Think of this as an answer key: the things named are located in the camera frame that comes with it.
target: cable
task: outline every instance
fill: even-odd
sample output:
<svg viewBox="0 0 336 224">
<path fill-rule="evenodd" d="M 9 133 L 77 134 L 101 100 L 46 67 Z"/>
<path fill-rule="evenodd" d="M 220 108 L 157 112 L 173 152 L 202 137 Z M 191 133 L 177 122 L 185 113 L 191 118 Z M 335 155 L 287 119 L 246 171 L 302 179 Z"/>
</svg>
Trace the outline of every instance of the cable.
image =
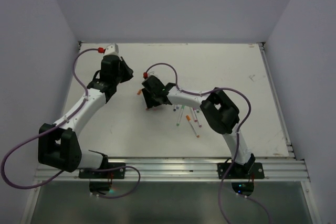
<svg viewBox="0 0 336 224">
<path fill-rule="evenodd" d="M 228 90 L 228 91 L 231 91 L 231 92 L 235 92 L 237 94 L 239 94 L 241 97 L 243 97 L 248 105 L 248 111 L 247 111 L 247 114 L 246 116 L 244 117 L 244 119 L 238 124 L 238 127 L 237 127 L 237 130 L 236 130 L 236 135 L 237 135 L 237 147 L 236 147 L 236 152 L 235 152 L 235 155 L 234 157 L 232 158 L 232 162 L 231 164 L 229 165 L 228 169 L 226 170 L 226 172 L 224 173 L 224 175 L 222 176 L 222 180 L 220 181 L 220 185 L 219 185 L 219 190 L 218 190 L 218 206 L 219 206 L 219 209 L 221 210 L 221 213 L 224 217 L 224 219 L 229 223 L 231 224 L 230 220 L 228 219 L 228 217 L 226 216 L 224 210 L 223 210 L 223 206 L 222 206 L 222 200 L 221 200 L 221 192 L 222 192 L 222 188 L 223 188 L 223 184 L 224 184 L 224 179 L 226 178 L 227 174 L 230 172 L 231 168 L 233 167 L 234 163 L 235 163 L 235 160 L 237 158 L 237 155 L 238 155 L 238 149 L 239 149 L 239 131 L 240 131 L 240 128 L 241 126 L 246 122 L 246 120 L 248 119 L 248 117 L 250 116 L 251 114 L 251 103 L 250 101 L 248 100 L 248 98 L 243 94 L 241 93 L 240 91 L 238 90 L 235 90 L 235 89 L 232 89 L 232 88 L 217 88 L 217 89 L 213 89 L 213 90 L 210 90 L 210 91 L 207 91 L 207 92 L 204 92 L 204 93 L 194 93 L 194 92 L 190 92 L 190 91 L 186 91 L 186 90 L 183 90 L 179 87 L 178 85 L 178 76 L 177 76 L 177 71 L 176 69 L 168 64 L 168 63 L 163 63 L 163 62 L 160 62 L 160 63 L 156 63 L 156 64 L 153 64 L 151 65 L 149 68 L 147 68 L 146 70 L 146 75 L 148 74 L 148 71 L 155 67 L 155 66 L 158 66 L 158 65 L 165 65 L 165 66 L 168 66 L 170 67 L 173 71 L 174 71 L 174 74 L 175 74 L 175 85 L 176 85 L 176 88 L 177 90 L 179 90 L 180 92 L 182 93 L 185 93 L 185 94 L 190 94 L 190 95 L 196 95 L 196 96 L 203 96 L 203 95 L 207 95 L 207 94 L 211 94 L 213 92 L 217 92 L 217 91 L 221 91 L 221 90 Z M 257 203 L 258 205 L 260 205 L 266 212 L 267 216 L 268 216 L 268 223 L 271 224 L 272 223 L 272 218 L 268 212 L 268 210 L 266 209 L 266 207 L 264 207 L 261 203 L 259 203 L 257 200 L 255 199 L 249 199 L 255 203 Z"/>
<path fill-rule="evenodd" d="M 127 193 L 124 193 L 124 194 L 121 194 L 121 195 L 117 195 L 117 196 L 99 195 L 100 198 L 104 198 L 104 199 L 118 199 L 118 198 L 122 198 L 124 196 L 127 196 L 127 195 L 131 194 L 132 192 L 134 192 L 136 190 L 136 188 L 138 187 L 138 185 L 140 183 L 140 179 L 141 179 L 140 172 L 135 167 L 128 166 L 128 165 L 126 165 L 126 166 L 119 166 L 119 167 L 110 168 L 110 169 L 87 169 L 88 171 L 91 171 L 91 172 L 104 173 L 104 172 L 111 172 L 111 171 L 114 171 L 114 170 L 120 170 L 120 169 L 126 169 L 126 168 L 133 169 L 133 170 L 135 170 L 138 173 L 138 181 L 136 182 L 135 186 L 131 190 L 129 190 Z"/>
<path fill-rule="evenodd" d="M 99 51 L 99 49 L 97 48 L 90 48 L 90 49 L 86 49 L 86 50 L 83 50 L 82 52 L 80 52 L 77 57 L 75 58 L 75 60 L 73 61 L 73 65 L 72 65 L 72 74 L 74 76 L 74 78 L 78 81 L 78 83 L 84 88 L 85 90 L 85 96 L 87 97 L 88 96 L 88 89 L 87 87 L 78 79 L 76 73 L 75 73 L 75 66 L 76 66 L 76 62 L 77 62 L 77 59 L 84 53 L 86 52 L 89 52 L 89 51 Z M 78 111 L 81 110 L 81 108 L 83 108 L 84 104 L 87 102 L 86 99 L 83 99 L 82 103 L 78 106 L 78 108 L 73 111 L 69 116 L 68 116 L 68 119 L 72 118 L 74 115 L 76 115 L 78 113 Z M 2 176 L 2 179 L 4 180 L 4 182 L 6 184 L 8 184 L 9 186 L 11 187 L 14 187 L 14 188 L 17 188 L 17 189 L 32 189 L 32 188 L 36 188 L 36 187 L 39 187 L 39 186 L 43 186 L 47 183 L 49 183 L 50 181 L 52 181 L 54 178 L 56 178 L 58 175 L 60 175 L 62 172 L 64 172 L 63 170 L 59 171 L 57 174 L 55 174 L 53 177 L 49 178 L 48 180 L 46 181 L 43 181 L 42 183 L 40 184 L 36 184 L 36 185 L 31 185 L 31 186 L 20 186 L 20 185 L 16 185 L 14 184 L 13 182 L 11 182 L 6 173 L 5 173 L 5 164 L 6 164 L 6 161 L 7 159 L 9 158 L 9 156 L 15 152 L 17 149 L 19 149 L 20 147 L 24 146 L 25 144 L 28 144 L 30 143 L 31 141 L 37 139 L 37 138 L 40 138 L 42 136 L 45 136 L 47 134 L 49 134 L 50 132 L 53 132 L 54 130 L 60 128 L 61 126 L 63 126 L 64 124 L 66 123 L 66 121 L 62 121 L 60 124 L 56 125 L 55 127 L 45 131 L 45 132 L 42 132 L 36 136 L 33 136 L 21 143 L 19 143 L 18 145 L 14 146 L 11 150 L 9 150 L 5 156 L 3 157 L 2 159 L 2 162 L 1 162 L 1 167 L 0 167 L 0 173 L 1 173 L 1 176 Z"/>
</svg>

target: purple cable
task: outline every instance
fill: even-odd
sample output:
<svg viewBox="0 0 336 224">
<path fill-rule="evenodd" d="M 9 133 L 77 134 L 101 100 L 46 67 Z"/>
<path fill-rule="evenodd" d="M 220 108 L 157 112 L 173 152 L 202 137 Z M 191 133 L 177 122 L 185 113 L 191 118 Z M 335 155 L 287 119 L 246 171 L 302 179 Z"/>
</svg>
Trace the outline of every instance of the purple cable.
<svg viewBox="0 0 336 224">
<path fill-rule="evenodd" d="M 72 74 L 74 75 L 74 78 L 79 82 L 79 84 L 85 89 L 85 95 L 87 96 L 88 95 L 88 89 L 85 87 L 85 85 L 78 79 L 76 73 L 75 73 L 75 65 L 76 65 L 76 62 L 77 62 L 77 59 L 82 55 L 84 54 L 85 52 L 88 52 L 88 51 L 98 51 L 98 49 L 96 48 L 90 48 L 90 49 L 86 49 L 82 52 L 80 52 L 78 54 L 78 56 L 75 58 L 74 60 L 74 63 L 72 65 Z M 72 112 L 69 116 L 68 116 L 68 119 L 72 118 L 74 115 L 76 115 L 78 113 L 78 111 L 80 111 L 81 108 L 83 108 L 84 104 L 86 103 L 86 99 L 83 99 L 82 103 L 78 106 L 78 108 Z M 6 155 L 3 157 L 2 159 L 2 162 L 1 162 L 1 168 L 0 168 L 0 173 L 1 173 L 1 176 L 2 176 L 2 179 L 4 180 L 4 182 L 6 184 L 8 184 L 9 186 L 11 187 L 14 187 L 14 188 L 17 188 L 17 189 L 33 189 L 33 188 L 36 188 L 36 187 L 39 187 L 39 186 L 43 186 L 47 183 L 49 183 L 50 181 L 52 181 L 54 178 L 56 178 L 58 175 L 60 175 L 62 172 L 64 172 L 63 170 L 59 171 L 57 174 L 55 174 L 53 177 L 49 178 L 48 180 L 46 181 L 43 181 L 42 183 L 40 184 L 36 184 L 36 185 L 31 185 L 31 186 L 20 186 L 20 185 L 16 185 L 14 184 L 13 182 L 11 182 L 8 177 L 6 176 L 6 173 L 5 173 L 5 164 L 6 164 L 6 161 L 7 159 L 9 158 L 9 156 L 15 152 L 17 149 L 19 149 L 20 147 L 24 146 L 25 144 L 28 144 L 30 143 L 31 141 L 39 138 L 39 137 L 42 137 L 42 136 L 45 136 L 47 134 L 49 134 L 50 132 L 53 132 L 54 130 L 60 128 L 61 126 L 63 126 L 64 124 L 66 123 L 66 121 L 63 121 L 61 122 L 60 124 L 56 125 L 55 127 L 45 131 L 45 132 L 42 132 L 36 136 L 33 136 L 25 141 L 23 141 L 22 143 L 19 143 L 18 145 L 14 146 L 9 152 L 6 153 Z"/>
<path fill-rule="evenodd" d="M 106 196 L 106 195 L 98 193 L 98 195 L 99 195 L 100 198 L 104 198 L 104 199 L 118 199 L 118 198 L 122 198 L 124 196 L 127 196 L 127 195 L 131 194 L 132 192 L 134 192 L 136 190 L 136 188 L 138 187 L 138 185 L 140 183 L 140 179 L 141 179 L 140 172 L 135 167 L 128 166 L 128 165 L 127 166 L 120 166 L 120 167 L 117 167 L 117 168 L 110 168 L 110 169 L 89 169 L 89 171 L 91 171 L 91 172 L 111 172 L 111 171 L 114 171 L 114 170 L 126 169 L 126 168 L 131 168 L 131 169 L 135 170 L 138 173 L 138 181 L 136 182 L 135 186 L 131 190 L 129 190 L 127 193 L 124 193 L 124 194 L 121 194 L 121 195 L 117 195 L 117 196 Z"/>
<path fill-rule="evenodd" d="M 231 91 L 231 92 L 235 92 L 237 94 L 239 94 L 241 97 L 243 97 L 245 99 L 245 101 L 247 102 L 247 105 L 248 105 L 248 112 L 246 114 L 246 116 L 244 117 L 244 119 L 239 123 L 238 127 L 237 127 L 237 131 L 236 131 L 236 134 L 237 134 L 237 148 L 236 148 L 236 152 L 235 152 L 235 155 L 232 159 L 232 162 L 231 164 L 229 165 L 228 169 L 226 170 L 226 172 L 224 173 L 224 175 L 222 176 L 222 180 L 220 181 L 220 185 L 219 185 L 219 190 L 218 190 L 218 205 L 219 205 L 219 209 L 221 210 L 221 213 L 224 217 L 224 219 L 229 223 L 231 224 L 230 220 L 228 219 L 228 217 L 226 216 L 226 214 L 224 213 L 224 210 L 223 210 L 223 206 L 222 206 L 222 199 L 221 199 L 221 192 L 222 192 L 222 189 L 223 189 L 223 184 L 224 184 L 224 179 L 226 178 L 227 174 L 230 172 L 231 168 L 233 167 L 233 164 L 237 158 L 237 155 L 238 155 L 238 149 L 239 149 L 239 130 L 241 128 L 241 126 L 246 122 L 246 120 L 248 119 L 248 117 L 250 116 L 251 114 L 251 103 L 250 101 L 248 100 L 248 98 L 243 94 L 241 93 L 240 91 L 238 90 L 235 90 L 235 89 L 232 89 L 232 88 L 217 88 L 217 89 L 213 89 L 213 90 L 210 90 L 210 91 L 207 91 L 207 92 L 204 92 L 204 93 L 194 93 L 194 92 L 189 92 L 189 91 L 185 91 L 183 89 L 180 89 L 179 85 L 178 85 L 178 77 L 177 77 L 177 71 L 176 69 L 168 64 L 168 63 L 163 63 L 163 62 L 160 62 L 160 63 L 156 63 L 154 65 L 151 65 L 147 70 L 146 70 L 146 73 L 153 67 L 155 66 L 158 66 L 158 65 L 165 65 L 165 66 L 168 66 L 170 67 L 174 73 L 175 73 L 175 84 L 176 84 L 176 88 L 177 90 L 179 90 L 180 92 L 182 93 L 185 93 L 185 94 L 190 94 L 190 95 L 196 95 L 196 96 L 203 96 L 203 95 L 207 95 L 207 94 L 211 94 L 213 92 L 216 92 L 216 91 L 220 91 L 220 90 L 228 90 L 228 91 Z M 268 210 L 266 209 L 265 206 L 263 206 L 260 202 L 258 202 L 257 200 L 255 199 L 252 199 L 252 198 L 249 198 L 247 197 L 247 199 L 257 203 L 258 205 L 260 205 L 266 212 L 267 216 L 268 216 L 268 223 L 269 224 L 272 224 L 272 218 L 271 218 L 271 215 L 270 213 L 268 212 Z"/>
</svg>

